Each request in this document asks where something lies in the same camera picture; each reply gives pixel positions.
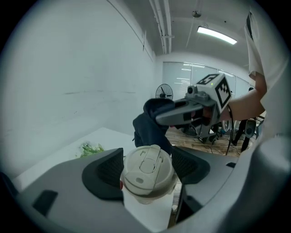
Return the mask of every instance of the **hand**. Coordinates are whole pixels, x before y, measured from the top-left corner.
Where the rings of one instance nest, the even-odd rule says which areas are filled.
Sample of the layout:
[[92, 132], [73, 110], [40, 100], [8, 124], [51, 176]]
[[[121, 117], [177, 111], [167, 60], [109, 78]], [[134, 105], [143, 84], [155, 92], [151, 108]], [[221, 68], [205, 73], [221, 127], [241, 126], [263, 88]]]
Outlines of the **hand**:
[[[203, 116], [206, 118], [211, 118], [212, 110], [210, 107], [204, 107], [203, 108]], [[193, 118], [195, 116], [195, 112], [191, 113], [191, 117]]]

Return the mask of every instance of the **navy fabric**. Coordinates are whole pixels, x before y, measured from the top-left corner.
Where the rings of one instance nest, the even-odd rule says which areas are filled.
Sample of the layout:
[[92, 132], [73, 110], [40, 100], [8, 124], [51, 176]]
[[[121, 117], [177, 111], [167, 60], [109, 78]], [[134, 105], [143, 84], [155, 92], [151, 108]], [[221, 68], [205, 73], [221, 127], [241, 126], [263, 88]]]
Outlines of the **navy fabric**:
[[169, 126], [161, 126], [156, 122], [156, 116], [175, 108], [175, 103], [168, 99], [150, 99], [144, 105], [144, 113], [133, 120], [135, 129], [135, 146], [158, 145], [169, 155], [172, 146], [165, 134]]

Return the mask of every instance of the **white table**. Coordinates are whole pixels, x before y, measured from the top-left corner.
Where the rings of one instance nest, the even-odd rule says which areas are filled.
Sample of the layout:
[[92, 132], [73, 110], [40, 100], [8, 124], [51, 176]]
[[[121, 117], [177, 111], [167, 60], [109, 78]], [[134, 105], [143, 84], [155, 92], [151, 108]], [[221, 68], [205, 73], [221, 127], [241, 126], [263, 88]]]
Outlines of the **white table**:
[[[132, 139], [133, 136], [131, 135], [107, 128], [100, 128], [48, 156], [46, 159], [20, 174], [12, 182], [16, 189], [21, 192], [53, 166], [71, 159], [76, 159], [77, 156], [80, 156], [80, 145], [84, 142], [90, 142], [93, 146], [97, 146], [99, 143], [105, 150], [122, 147], [124, 156], [126, 156], [131, 150], [135, 149], [135, 144]], [[167, 194], [148, 205], [140, 204], [124, 189], [123, 193], [125, 208], [146, 228], [152, 232], [167, 229], [173, 203], [173, 193], [171, 195]]]

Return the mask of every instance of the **cable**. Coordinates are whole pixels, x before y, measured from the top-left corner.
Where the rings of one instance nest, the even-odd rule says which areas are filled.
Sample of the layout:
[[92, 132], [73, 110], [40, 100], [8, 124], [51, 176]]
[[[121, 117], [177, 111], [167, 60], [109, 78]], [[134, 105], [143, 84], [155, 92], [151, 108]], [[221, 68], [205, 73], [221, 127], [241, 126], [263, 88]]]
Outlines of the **cable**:
[[228, 110], [229, 110], [229, 115], [231, 116], [231, 125], [232, 125], [232, 129], [231, 129], [231, 136], [230, 136], [230, 138], [229, 138], [229, 143], [228, 143], [228, 147], [227, 147], [226, 155], [227, 155], [228, 150], [229, 150], [229, 147], [230, 147], [230, 145], [231, 145], [232, 135], [233, 135], [234, 128], [235, 128], [235, 126], [234, 126], [234, 124], [233, 124], [233, 116], [232, 116], [231, 107], [230, 107], [229, 105], [227, 105], [227, 107], [228, 107]]
[[238, 152], [238, 150], [237, 150], [236, 147], [234, 147], [233, 145], [231, 145], [231, 147], [235, 148], [235, 149], [236, 149], [236, 153], [238, 153], [239, 155], [241, 155], [241, 154]]
[[[204, 146], [206, 149], [207, 149], [207, 147], [206, 146]], [[211, 150], [211, 153], [213, 154], [213, 151], [212, 151], [212, 148], [210, 147], [210, 146], [208, 146], [209, 148], [210, 148], [210, 150]]]

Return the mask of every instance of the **person's arm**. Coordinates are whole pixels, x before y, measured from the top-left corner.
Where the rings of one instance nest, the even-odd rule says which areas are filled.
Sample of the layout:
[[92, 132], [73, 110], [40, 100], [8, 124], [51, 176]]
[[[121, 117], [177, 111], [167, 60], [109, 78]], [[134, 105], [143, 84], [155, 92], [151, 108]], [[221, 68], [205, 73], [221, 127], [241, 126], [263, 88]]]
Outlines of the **person's arm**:
[[[229, 102], [233, 120], [241, 121], [250, 119], [259, 116], [265, 111], [260, 102], [261, 98], [267, 92], [265, 77], [258, 72], [256, 73], [256, 76], [251, 74], [250, 77], [256, 81], [255, 89], [249, 91], [246, 95]], [[228, 108], [225, 108], [221, 114], [221, 120], [230, 119], [231, 117]]]

